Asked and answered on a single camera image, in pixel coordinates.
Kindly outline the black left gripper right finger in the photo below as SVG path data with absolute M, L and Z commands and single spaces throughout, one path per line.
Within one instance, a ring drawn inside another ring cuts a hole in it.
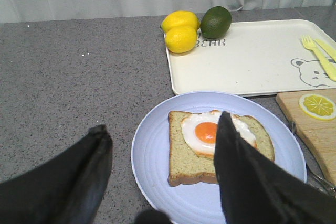
M 335 198 L 305 184 L 218 121 L 214 167 L 227 223 L 335 223 Z

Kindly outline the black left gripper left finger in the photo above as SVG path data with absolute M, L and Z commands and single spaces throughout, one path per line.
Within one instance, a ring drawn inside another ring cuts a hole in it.
M 93 223 L 112 169 L 105 125 L 45 164 L 1 183 L 1 223 Z

